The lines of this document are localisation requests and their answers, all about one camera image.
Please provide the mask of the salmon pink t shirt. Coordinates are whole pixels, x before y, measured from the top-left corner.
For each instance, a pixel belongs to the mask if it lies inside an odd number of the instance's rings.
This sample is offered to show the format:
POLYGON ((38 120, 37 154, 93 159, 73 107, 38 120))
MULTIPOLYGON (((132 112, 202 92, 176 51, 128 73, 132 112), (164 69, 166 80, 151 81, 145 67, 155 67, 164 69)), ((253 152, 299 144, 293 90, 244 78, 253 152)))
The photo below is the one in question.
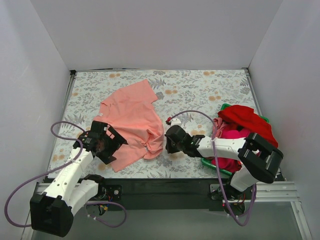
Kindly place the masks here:
POLYGON ((158 100, 147 79, 120 88, 100 103, 94 121, 111 125, 125 140, 111 162, 119 172, 140 159, 163 152, 164 126, 153 103, 158 100))

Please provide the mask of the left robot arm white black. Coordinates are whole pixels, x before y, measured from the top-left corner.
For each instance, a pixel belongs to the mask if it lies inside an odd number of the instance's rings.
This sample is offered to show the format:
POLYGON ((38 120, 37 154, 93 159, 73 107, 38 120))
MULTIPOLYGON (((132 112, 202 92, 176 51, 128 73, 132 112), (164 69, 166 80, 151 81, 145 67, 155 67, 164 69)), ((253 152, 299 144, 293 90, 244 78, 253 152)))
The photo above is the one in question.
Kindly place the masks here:
POLYGON ((77 212, 86 205, 98 205, 102 211, 110 205, 121 207, 111 196, 105 178, 89 174, 81 179, 95 157, 114 161, 114 153, 127 141, 111 125, 93 121, 90 130, 73 139, 66 165, 52 183, 30 200, 31 228, 58 237, 65 237, 77 212))

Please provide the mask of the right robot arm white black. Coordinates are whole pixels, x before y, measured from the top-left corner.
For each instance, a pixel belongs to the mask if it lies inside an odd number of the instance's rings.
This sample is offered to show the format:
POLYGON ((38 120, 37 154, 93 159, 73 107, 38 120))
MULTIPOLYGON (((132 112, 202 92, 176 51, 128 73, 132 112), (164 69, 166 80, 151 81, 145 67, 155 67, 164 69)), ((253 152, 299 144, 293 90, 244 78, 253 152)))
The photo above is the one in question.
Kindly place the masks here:
POLYGON ((164 134, 167 153, 183 152, 192 158, 225 158, 240 161, 242 167, 230 178, 227 195, 237 199, 257 182, 275 181, 283 153, 262 136, 250 133, 247 137, 225 139, 204 135, 191 136, 179 125, 172 125, 164 134))

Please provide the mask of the green plastic basket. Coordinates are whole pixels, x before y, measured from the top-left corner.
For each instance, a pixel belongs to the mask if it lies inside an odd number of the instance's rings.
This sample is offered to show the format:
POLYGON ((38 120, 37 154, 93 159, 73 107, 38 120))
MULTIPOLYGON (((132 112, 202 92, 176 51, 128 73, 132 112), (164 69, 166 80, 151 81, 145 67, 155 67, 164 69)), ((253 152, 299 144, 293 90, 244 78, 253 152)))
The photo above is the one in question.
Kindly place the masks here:
MULTIPOLYGON (((227 107, 229 107, 229 106, 231 106, 231 105, 229 105, 229 104, 227 104, 227 103, 224 103, 224 104, 222 105, 222 107, 221 107, 220 110, 224 110, 225 108, 227 108, 227 107)), ((260 117, 263 118, 266 122, 269 123, 268 118, 263 117, 263 116, 260 116, 260 117)), ((241 130, 241 129, 243 129, 242 126, 238 126, 237 128, 235 128, 235 127, 233 127, 230 123, 227 123, 227 127, 229 127, 231 130, 241 130)), ((216 161, 215 161, 215 158, 214 158, 214 157, 202 158, 202 159, 201 159, 201 162, 202 162, 202 164, 203 164, 204 166, 206 166, 206 167, 209 167, 209 168, 214 169, 214 170, 217 169, 217 168, 216 168, 216 161)), ((231 173, 231 172, 229 172, 229 171, 227 171, 227 170, 224 170, 224 169, 220 169, 219 171, 220 171, 221 173, 224 173, 224 174, 228 175, 228 176, 231 176, 231 175, 233 174, 233 173, 231 173)))

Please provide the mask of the floral patterned table mat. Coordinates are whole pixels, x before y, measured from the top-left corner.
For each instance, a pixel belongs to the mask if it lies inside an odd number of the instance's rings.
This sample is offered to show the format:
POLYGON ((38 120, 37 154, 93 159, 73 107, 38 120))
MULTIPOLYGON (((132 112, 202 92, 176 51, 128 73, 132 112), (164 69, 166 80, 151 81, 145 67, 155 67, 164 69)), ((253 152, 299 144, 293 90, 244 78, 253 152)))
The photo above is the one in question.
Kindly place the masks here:
MULTIPOLYGON (((246 70, 119 70, 79 71, 68 93, 63 119, 55 127, 57 139, 48 168, 49 178, 57 175, 56 168, 67 161, 72 138, 89 129, 98 114, 100 103, 114 91, 148 80, 157 96, 153 104, 162 121, 177 115, 186 132, 209 135, 210 118, 215 118, 223 104, 248 106, 260 112, 252 83, 246 70)), ((161 153, 153 160, 140 159, 119 172, 95 158, 84 172, 105 178, 214 178, 216 171, 181 152, 161 153)))

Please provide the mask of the dusty pink t shirt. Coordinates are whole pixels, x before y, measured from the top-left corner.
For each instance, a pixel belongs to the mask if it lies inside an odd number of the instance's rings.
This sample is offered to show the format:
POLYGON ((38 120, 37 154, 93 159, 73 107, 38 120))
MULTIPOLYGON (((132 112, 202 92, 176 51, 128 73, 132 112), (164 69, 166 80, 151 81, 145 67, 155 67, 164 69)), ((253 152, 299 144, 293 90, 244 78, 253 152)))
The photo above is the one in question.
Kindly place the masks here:
POLYGON ((222 136, 223 130, 228 124, 223 121, 221 117, 216 117, 213 119, 213 129, 212 135, 214 138, 220 138, 222 136))

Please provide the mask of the magenta t shirt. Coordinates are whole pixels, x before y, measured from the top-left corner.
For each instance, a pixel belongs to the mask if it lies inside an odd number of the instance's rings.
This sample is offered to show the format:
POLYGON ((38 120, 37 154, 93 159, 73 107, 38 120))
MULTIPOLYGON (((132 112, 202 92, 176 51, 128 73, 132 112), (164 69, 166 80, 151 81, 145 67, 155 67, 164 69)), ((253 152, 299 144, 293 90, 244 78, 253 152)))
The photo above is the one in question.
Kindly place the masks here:
MULTIPOLYGON (((250 133, 251 132, 246 128, 242 128, 241 130, 237 130, 237 129, 230 129, 228 126, 226 126, 225 129, 223 130, 220 138, 222 138, 222 139, 239 139, 239 138, 248 137, 250 133)), ((218 161, 220 169, 226 170, 231 173, 235 173, 242 168, 241 162, 236 161, 232 158, 218 157, 217 161, 218 161)))

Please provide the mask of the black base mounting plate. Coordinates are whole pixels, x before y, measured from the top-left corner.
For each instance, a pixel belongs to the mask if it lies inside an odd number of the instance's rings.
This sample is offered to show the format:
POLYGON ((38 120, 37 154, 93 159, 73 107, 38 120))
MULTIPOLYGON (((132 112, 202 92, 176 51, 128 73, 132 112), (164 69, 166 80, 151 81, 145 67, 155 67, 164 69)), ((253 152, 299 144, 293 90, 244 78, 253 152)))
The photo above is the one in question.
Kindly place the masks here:
POLYGON ((91 178, 98 182, 92 201, 111 200, 126 210, 224 210, 213 198, 216 178, 91 178))

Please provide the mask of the red t shirt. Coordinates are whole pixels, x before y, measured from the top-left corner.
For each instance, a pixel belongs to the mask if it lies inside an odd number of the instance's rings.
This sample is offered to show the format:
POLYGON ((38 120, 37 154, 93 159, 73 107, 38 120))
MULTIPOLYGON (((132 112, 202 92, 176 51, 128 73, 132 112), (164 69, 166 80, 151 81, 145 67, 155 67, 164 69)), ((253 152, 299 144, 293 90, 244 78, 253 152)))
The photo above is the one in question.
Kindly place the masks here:
POLYGON ((241 126, 251 133, 257 133, 274 147, 279 144, 273 136, 272 126, 257 115, 253 108, 244 105, 231 105, 218 112, 223 121, 231 124, 234 128, 241 126))

